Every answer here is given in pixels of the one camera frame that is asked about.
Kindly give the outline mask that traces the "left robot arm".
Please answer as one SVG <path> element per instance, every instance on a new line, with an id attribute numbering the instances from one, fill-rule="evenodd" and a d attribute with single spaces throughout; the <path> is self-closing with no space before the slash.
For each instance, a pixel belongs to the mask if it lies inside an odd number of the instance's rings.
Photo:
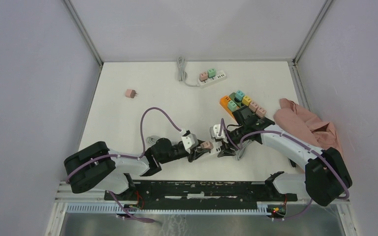
<path id="1" fill-rule="evenodd" d="M 99 141 L 64 161 L 66 183 L 75 194 L 100 189 L 129 200 L 135 194 L 131 175 L 150 177 L 162 170 L 162 164 L 182 158 L 192 162 L 211 150 L 210 141 L 201 141 L 191 135 L 175 144 L 167 138 L 158 138 L 141 157 L 113 151 Z"/>

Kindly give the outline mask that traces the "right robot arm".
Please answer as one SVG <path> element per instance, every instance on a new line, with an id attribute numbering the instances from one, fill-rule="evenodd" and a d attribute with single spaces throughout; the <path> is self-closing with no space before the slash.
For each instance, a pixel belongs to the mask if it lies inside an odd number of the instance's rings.
<path id="1" fill-rule="evenodd" d="M 276 201 L 284 194 L 305 195 L 326 207 L 336 199 L 347 200 L 352 180 L 338 150 L 323 149 L 288 134 L 272 120 L 260 118 L 248 107 L 235 110 L 237 127 L 229 131 L 224 120 L 210 128 L 211 138 L 220 142 L 219 157 L 235 156 L 249 141 L 270 147 L 301 168 L 302 174 L 277 172 L 265 186 L 265 196 Z"/>

